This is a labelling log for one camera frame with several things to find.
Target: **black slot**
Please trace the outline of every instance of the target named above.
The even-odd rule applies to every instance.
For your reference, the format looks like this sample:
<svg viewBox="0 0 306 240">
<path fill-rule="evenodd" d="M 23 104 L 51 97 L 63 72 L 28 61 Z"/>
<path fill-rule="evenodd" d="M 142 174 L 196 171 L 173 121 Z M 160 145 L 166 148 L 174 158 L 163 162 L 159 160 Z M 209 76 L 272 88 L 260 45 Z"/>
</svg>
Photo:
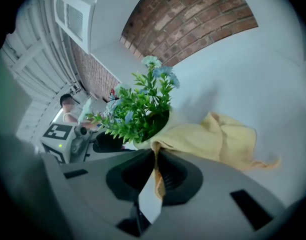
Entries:
<svg viewBox="0 0 306 240">
<path fill-rule="evenodd" d="M 65 176 L 65 178 L 70 179 L 70 178 L 81 176 L 81 175 L 87 174 L 87 173 L 88 173 L 87 170 L 79 169 L 79 170 L 73 170 L 73 171 L 69 171 L 69 172 L 64 172 L 64 176 Z"/>
<path fill-rule="evenodd" d="M 259 230 L 273 219 L 245 190 L 235 191 L 230 195 L 254 230 Z"/>
</svg>

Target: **person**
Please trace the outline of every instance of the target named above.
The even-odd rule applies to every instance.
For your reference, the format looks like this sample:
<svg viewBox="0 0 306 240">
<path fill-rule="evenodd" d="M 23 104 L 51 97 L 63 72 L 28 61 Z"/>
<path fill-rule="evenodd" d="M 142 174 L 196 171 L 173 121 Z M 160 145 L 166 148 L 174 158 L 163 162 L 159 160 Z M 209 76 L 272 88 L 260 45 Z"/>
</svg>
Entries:
<svg viewBox="0 0 306 240">
<path fill-rule="evenodd" d="M 59 104 L 63 109 L 63 122 L 64 123 L 77 123 L 79 114 L 75 110 L 75 101 L 70 94 L 64 94 L 59 99 Z M 81 125 L 87 129 L 96 129 L 96 123 L 90 121 L 82 122 Z"/>
</svg>

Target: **white flower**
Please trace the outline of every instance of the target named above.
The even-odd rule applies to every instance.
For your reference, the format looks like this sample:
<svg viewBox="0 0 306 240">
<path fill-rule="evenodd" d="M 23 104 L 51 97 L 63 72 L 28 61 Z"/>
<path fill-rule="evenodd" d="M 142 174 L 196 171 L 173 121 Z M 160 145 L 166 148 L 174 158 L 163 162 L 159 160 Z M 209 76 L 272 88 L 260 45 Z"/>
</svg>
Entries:
<svg viewBox="0 0 306 240">
<path fill-rule="evenodd" d="M 117 86 L 115 86 L 114 91 L 115 91 L 116 97 L 118 97 L 118 98 L 120 97 L 121 88 L 129 90 L 129 89 L 131 89 L 131 86 L 127 83 L 122 83 L 122 82 L 119 83 Z"/>
<path fill-rule="evenodd" d="M 142 59 L 142 63 L 146 65 L 148 68 L 153 65 L 155 69 L 160 68 L 162 66 L 162 62 L 158 60 L 156 56 L 146 56 Z"/>
<path fill-rule="evenodd" d="M 92 113 L 91 104 L 92 104 L 92 98 L 89 98 L 86 101 L 85 105 L 83 106 L 82 112 L 77 119 L 77 124 L 78 125 L 86 118 L 86 114 L 91 114 Z"/>
</svg>

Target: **black hole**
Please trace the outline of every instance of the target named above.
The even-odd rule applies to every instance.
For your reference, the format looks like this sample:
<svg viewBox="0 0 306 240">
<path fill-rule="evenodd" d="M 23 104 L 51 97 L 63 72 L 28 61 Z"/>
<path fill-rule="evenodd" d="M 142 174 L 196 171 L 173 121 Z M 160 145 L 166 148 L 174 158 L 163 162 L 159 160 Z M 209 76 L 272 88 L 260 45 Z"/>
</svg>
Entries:
<svg viewBox="0 0 306 240">
<path fill-rule="evenodd" d="M 147 183 L 154 168 L 155 157 L 150 154 L 131 164 L 122 172 L 123 181 L 133 189 L 141 191 Z"/>
<path fill-rule="evenodd" d="M 176 189 L 188 176 L 188 171 L 182 164 L 169 159 L 165 155 L 159 156 L 158 169 L 162 175 L 166 190 Z"/>
</svg>

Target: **air conditioner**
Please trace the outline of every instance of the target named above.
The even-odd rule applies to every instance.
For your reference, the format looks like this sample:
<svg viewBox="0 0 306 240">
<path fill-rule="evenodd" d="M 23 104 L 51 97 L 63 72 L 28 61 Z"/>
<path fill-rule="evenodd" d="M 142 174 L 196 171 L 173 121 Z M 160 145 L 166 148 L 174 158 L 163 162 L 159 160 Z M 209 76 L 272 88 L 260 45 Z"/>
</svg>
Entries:
<svg viewBox="0 0 306 240">
<path fill-rule="evenodd" d="M 94 0 L 54 0 L 56 23 L 87 53 L 91 50 Z"/>
</svg>

